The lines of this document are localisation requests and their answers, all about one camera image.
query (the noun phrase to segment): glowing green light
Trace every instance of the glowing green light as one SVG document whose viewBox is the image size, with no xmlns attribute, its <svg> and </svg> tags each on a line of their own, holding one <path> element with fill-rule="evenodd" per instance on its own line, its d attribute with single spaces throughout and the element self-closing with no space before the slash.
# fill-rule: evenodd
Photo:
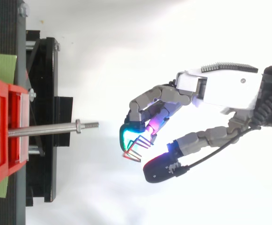
<svg viewBox="0 0 272 225">
<path fill-rule="evenodd" d="M 125 150 L 128 150 L 128 148 L 131 146 L 132 142 L 131 141 L 135 141 L 137 137 L 139 137 L 139 135 L 142 135 L 144 138 L 146 138 L 147 140 L 151 140 L 151 133 L 146 130 L 142 133 L 135 133 L 129 130 L 125 130 L 123 132 L 123 144 L 124 144 L 124 148 Z"/>
</svg>

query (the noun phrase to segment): black panel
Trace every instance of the black panel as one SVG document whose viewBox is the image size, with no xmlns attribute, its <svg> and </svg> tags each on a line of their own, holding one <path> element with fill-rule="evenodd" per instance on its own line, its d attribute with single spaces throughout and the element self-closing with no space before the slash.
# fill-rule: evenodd
<svg viewBox="0 0 272 225">
<path fill-rule="evenodd" d="M 72 116 L 73 97 L 55 97 L 56 123 L 70 123 Z M 70 133 L 55 135 L 55 147 L 69 147 Z"/>
<path fill-rule="evenodd" d="M 0 54 L 16 55 L 17 0 L 0 0 Z"/>
<path fill-rule="evenodd" d="M 258 72 L 257 68 L 252 67 L 250 65 L 240 64 L 240 63 L 230 63 L 230 62 L 218 62 L 212 65 L 203 66 L 201 67 L 201 72 L 206 73 L 206 72 L 211 72 L 211 71 L 220 70 L 220 69 L 240 70 L 240 71 L 252 72 L 252 73 Z"/>
<path fill-rule="evenodd" d="M 73 98 L 58 97 L 58 53 L 54 38 L 40 39 L 29 57 L 28 70 L 37 97 L 31 112 L 37 125 L 71 122 Z M 30 137 L 30 144 L 38 145 Z M 69 146 L 70 134 L 40 136 L 44 155 L 30 155 L 27 163 L 27 206 L 33 197 L 44 197 L 52 202 L 56 197 L 57 146 Z"/>
<path fill-rule="evenodd" d="M 37 41 L 40 39 L 40 31 L 39 30 L 27 30 L 26 39 L 27 41 Z"/>
</svg>

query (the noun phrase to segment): clear plastic cover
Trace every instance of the clear plastic cover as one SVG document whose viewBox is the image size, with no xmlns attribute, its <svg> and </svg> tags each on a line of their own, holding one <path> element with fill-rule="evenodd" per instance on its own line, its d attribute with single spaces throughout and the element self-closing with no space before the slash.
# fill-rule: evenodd
<svg viewBox="0 0 272 225">
<path fill-rule="evenodd" d="M 20 127 L 29 126 L 29 95 L 20 94 Z M 22 163 L 29 159 L 29 137 L 19 138 L 19 162 Z"/>
</svg>

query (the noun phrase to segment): robotic hand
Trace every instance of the robotic hand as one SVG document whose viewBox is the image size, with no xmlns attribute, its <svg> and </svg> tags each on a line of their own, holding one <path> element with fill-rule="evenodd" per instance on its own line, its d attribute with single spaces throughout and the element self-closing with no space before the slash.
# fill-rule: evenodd
<svg viewBox="0 0 272 225">
<path fill-rule="evenodd" d="M 153 145 L 157 132 L 183 105 L 204 102 L 235 112 L 228 127 L 215 127 L 189 133 L 167 145 L 163 153 L 145 164 L 143 172 L 150 183 L 186 173 L 206 161 L 246 133 L 272 127 L 272 66 L 258 69 L 236 63 L 216 63 L 180 72 L 169 84 L 158 85 L 130 102 L 130 111 L 120 128 L 120 146 L 124 157 L 141 161 L 142 152 Z M 178 158 L 219 147 L 208 156 L 181 166 Z"/>
</svg>

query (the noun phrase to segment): black metal frame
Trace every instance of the black metal frame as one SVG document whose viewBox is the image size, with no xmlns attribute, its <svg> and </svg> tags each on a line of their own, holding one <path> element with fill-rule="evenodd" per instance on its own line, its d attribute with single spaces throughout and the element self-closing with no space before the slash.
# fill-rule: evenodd
<svg viewBox="0 0 272 225">
<path fill-rule="evenodd" d="M 29 81 L 37 97 L 31 103 L 31 123 L 37 125 L 71 122 L 72 97 L 58 97 L 58 52 L 54 38 L 39 39 L 40 34 L 27 31 L 27 41 L 35 41 L 27 50 Z M 33 206 L 33 197 L 52 202 L 56 197 L 57 147 L 69 146 L 70 133 L 30 137 L 31 145 L 41 145 L 43 155 L 30 155 L 27 162 L 26 205 Z"/>
<path fill-rule="evenodd" d="M 45 75 L 45 88 L 41 90 L 37 87 L 35 77 L 31 83 L 26 77 L 26 20 L 18 14 L 18 8 L 22 3 L 23 0 L 0 0 L 0 54 L 17 55 L 14 83 L 27 89 L 32 85 L 37 92 L 37 98 L 31 104 L 33 109 L 31 112 L 34 114 L 31 121 L 34 125 L 70 122 L 73 99 L 57 97 L 58 54 L 55 51 L 54 38 L 39 41 L 40 49 L 46 52 L 45 72 L 35 77 L 39 79 L 41 75 Z M 6 198 L 0 198 L 0 225 L 25 225 L 26 203 L 27 205 L 33 203 L 28 201 L 29 197 L 44 196 L 45 202 L 52 202 L 56 196 L 56 147 L 68 146 L 70 134 L 62 137 L 47 135 L 38 139 L 38 142 L 35 139 L 34 141 L 37 145 L 43 146 L 45 155 L 30 156 L 26 166 L 9 176 Z M 37 157 L 41 158 L 40 164 L 34 161 Z M 37 185 L 43 186 L 43 190 L 34 191 Z"/>
</svg>

